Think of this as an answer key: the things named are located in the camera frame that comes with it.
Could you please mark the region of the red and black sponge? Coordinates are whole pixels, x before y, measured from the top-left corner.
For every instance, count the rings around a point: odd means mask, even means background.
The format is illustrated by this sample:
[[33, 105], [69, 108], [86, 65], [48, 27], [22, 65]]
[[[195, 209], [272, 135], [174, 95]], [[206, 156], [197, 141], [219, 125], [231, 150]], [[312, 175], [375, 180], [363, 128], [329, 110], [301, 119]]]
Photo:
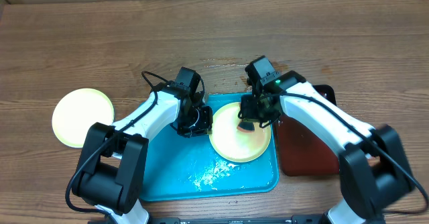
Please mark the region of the red and black sponge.
[[240, 121], [237, 125], [237, 129], [243, 133], [251, 133], [255, 131], [255, 126], [253, 122]]

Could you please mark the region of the yellow plate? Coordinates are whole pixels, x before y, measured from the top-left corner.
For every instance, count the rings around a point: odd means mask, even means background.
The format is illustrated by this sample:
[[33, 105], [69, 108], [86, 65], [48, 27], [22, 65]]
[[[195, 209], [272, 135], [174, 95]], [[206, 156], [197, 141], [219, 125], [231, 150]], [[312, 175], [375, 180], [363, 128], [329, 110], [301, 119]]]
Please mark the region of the yellow plate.
[[96, 89], [77, 89], [65, 95], [52, 115], [52, 129], [64, 145], [82, 148], [94, 123], [112, 124], [115, 110], [111, 100]]
[[232, 162], [249, 162], [266, 151], [271, 141], [271, 127], [260, 128], [253, 123], [254, 131], [238, 128], [240, 106], [238, 102], [222, 106], [213, 116], [210, 142], [216, 153]]

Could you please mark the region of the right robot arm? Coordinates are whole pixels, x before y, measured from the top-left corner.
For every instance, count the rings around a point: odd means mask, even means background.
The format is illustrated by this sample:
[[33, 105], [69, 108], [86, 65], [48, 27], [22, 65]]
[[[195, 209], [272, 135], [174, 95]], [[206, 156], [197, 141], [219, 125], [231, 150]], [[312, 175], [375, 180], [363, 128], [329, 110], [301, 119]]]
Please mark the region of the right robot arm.
[[252, 93], [241, 98], [241, 129], [249, 130], [251, 122], [264, 128], [287, 115], [337, 156], [343, 199], [321, 216], [321, 223], [384, 223], [386, 207], [416, 188], [393, 128], [376, 129], [351, 117], [297, 72], [276, 71], [265, 56], [252, 61], [245, 72]]

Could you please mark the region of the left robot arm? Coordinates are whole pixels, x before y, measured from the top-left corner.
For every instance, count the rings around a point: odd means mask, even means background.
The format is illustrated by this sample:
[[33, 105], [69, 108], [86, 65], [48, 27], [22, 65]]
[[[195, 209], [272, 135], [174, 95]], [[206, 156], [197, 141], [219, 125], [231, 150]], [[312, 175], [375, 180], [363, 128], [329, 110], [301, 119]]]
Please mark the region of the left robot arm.
[[66, 187], [68, 207], [100, 213], [107, 223], [148, 223], [139, 195], [149, 143], [168, 125], [186, 138], [211, 132], [212, 109], [197, 90], [203, 84], [195, 70], [182, 67], [175, 80], [152, 85], [149, 98], [127, 117], [91, 125]]

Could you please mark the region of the blue plastic tray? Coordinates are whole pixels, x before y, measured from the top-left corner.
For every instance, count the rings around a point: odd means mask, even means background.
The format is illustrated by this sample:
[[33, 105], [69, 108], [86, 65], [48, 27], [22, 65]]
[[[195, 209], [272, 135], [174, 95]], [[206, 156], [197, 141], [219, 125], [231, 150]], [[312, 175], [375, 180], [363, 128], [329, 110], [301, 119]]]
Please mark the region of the blue plastic tray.
[[144, 201], [171, 201], [268, 192], [279, 180], [275, 142], [257, 159], [236, 163], [218, 155], [209, 136], [185, 138], [166, 126], [149, 143]]

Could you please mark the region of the dark red tray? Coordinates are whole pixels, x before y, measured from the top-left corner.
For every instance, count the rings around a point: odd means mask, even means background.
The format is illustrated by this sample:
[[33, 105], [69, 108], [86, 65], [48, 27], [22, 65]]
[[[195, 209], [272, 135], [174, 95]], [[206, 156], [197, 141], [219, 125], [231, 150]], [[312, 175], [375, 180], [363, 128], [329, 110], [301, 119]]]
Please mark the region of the dark red tray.
[[273, 126], [280, 168], [285, 175], [325, 176], [339, 173], [336, 155], [299, 121], [281, 115]]

